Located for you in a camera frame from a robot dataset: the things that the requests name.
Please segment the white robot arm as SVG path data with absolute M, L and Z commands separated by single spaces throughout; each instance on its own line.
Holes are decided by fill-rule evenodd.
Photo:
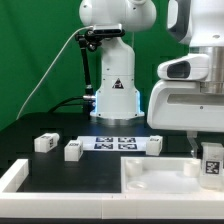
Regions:
M 134 51 L 121 36 L 152 27 L 152 0 L 82 0 L 89 49 L 102 50 L 101 86 L 91 117 L 110 125 L 145 116 L 153 129 L 224 132 L 224 0 L 168 0 L 167 29 L 190 52 L 158 66 L 148 112 L 134 86 Z

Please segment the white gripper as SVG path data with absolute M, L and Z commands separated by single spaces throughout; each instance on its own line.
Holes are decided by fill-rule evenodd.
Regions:
M 188 131 L 196 158 L 196 132 L 224 132 L 223 57 L 190 53 L 160 64 L 157 73 L 147 122 L 153 129 Z

